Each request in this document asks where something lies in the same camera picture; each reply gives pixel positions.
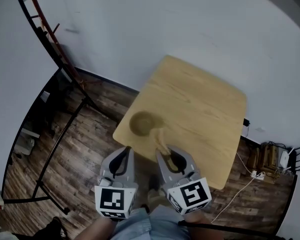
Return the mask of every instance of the shoe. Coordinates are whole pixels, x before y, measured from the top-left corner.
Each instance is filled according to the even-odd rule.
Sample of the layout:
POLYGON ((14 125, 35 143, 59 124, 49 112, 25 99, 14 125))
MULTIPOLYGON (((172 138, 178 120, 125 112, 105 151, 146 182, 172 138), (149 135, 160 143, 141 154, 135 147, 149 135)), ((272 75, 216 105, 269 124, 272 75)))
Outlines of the shoe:
POLYGON ((150 176, 150 179, 149 179, 149 188, 148 190, 155 190, 155 191, 158 191, 159 190, 159 187, 160 187, 160 180, 159 180, 159 177, 158 175, 156 174, 152 174, 150 176))
POLYGON ((149 209, 148 205, 146 205, 145 203, 142 204, 142 205, 140 206, 140 208, 144 208, 147 214, 150 213, 150 209, 149 209))
POLYGON ((62 226, 61 220, 58 217, 53 217, 53 221, 57 221, 60 226, 60 237, 62 239, 68 239, 68 234, 64 226, 62 226))

